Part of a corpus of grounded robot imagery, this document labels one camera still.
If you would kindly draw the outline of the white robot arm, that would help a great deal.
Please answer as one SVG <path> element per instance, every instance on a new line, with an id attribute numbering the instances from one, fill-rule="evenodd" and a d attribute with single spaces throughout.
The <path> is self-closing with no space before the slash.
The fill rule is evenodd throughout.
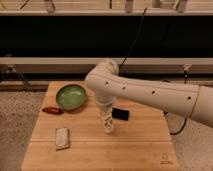
<path id="1" fill-rule="evenodd" d="M 102 112 L 112 108 L 116 97 L 123 97 L 213 128 L 213 88 L 129 79 L 118 73 L 117 63 L 104 59 L 85 78 Z"/>

